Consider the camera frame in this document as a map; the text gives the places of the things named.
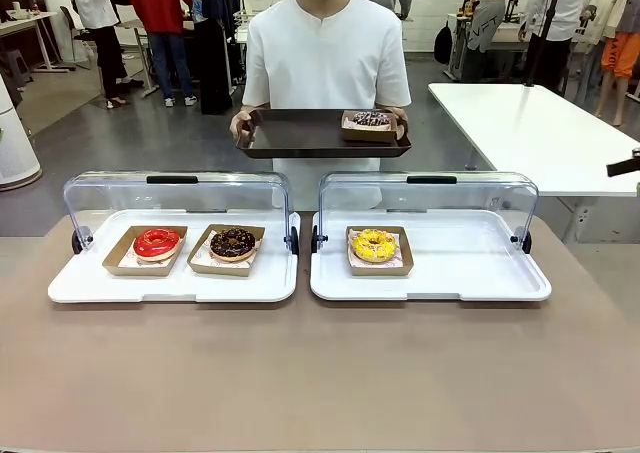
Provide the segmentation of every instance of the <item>clear plastic cover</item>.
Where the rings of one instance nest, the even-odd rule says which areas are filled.
[[[82,249],[118,213],[242,212],[281,218],[291,247],[289,188],[277,173],[89,172],[69,180],[64,200]]]
[[[332,217],[360,211],[390,213],[387,219],[411,214],[425,228],[437,227],[455,237],[458,247],[474,251],[493,248],[477,234],[490,227],[521,249],[537,202],[537,187],[516,173],[332,173],[320,185],[317,247],[331,240]]]

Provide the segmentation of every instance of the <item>person in red jacket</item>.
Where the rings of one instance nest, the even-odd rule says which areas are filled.
[[[192,0],[183,1],[191,6]],[[172,107],[175,104],[167,66],[169,56],[173,58],[178,73],[185,105],[194,105],[198,100],[193,95],[191,74],[187,67],[180,0],[131,0],[131,4],[147,30],[165,106]]]

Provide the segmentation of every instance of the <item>blue jeans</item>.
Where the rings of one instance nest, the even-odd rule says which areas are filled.
[[[171,55],[178,73],[182,94],[185,98],[193,96],[191,73],[187,66],[187,54],[184,49],[184,38],[175,33],[149,33],[149,44],[153,53],[153,65],[158,75],[158,83],[165,98],[173,98],[171,91],[171,75],[167,66],[167,57]]]

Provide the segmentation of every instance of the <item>donut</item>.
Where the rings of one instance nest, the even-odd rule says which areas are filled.
[[[180,235],[168,228],[146,230],[133,242],[133,251],[142,261],[162,261],[171,258],[178,249]]]
[[[242,228],[230,228],[211,238],[211,256],[228,263],[249,258],[256,248],[256,237]]]
[[[362,111],[356,113],[353,117],[353,122],[362,130],[391,130],[389,115],[378,111]]]
[[[380,230],[362,230],[351,242],[355,255],[369,263],[389,261],[393,258],[397,247],[394,236]]]

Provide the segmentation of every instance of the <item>black serving tray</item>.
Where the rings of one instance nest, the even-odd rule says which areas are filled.
[[[408,125],[394,144],[344,141],[344,110],[254,110],[236,148],[249,158],[397,158],[411,148]]]

